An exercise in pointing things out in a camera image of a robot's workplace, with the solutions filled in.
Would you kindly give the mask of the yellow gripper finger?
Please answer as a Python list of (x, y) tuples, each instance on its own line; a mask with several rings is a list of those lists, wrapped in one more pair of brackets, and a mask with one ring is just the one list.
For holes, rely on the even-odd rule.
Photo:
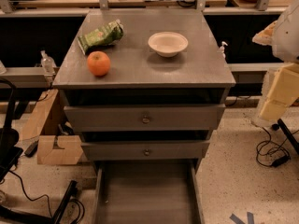
[(272, 36), (274, 32), (274, 28), (277, 22), (273, 21), (267, 27), (265, 27), (261, 32), (257, 33), (253, 38), (252, 41), (256, 44), (262, 46), (271, 46), (272, 45)]
[(299, 98), (299, 64), (286, 63), (274, 74), (270, 90), (266, 95), (260, 117), (264, 120), (280, 119)]

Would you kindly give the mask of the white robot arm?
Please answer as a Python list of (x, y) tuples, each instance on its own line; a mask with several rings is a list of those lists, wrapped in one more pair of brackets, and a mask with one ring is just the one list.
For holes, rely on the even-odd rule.
[(274, 74), (259, 114), (264, 120), (280, 119), (299, 97), (299, 0), (293, 0), (279, 18), (252, 41), (271, 46), (273, 55), (285, 63)]

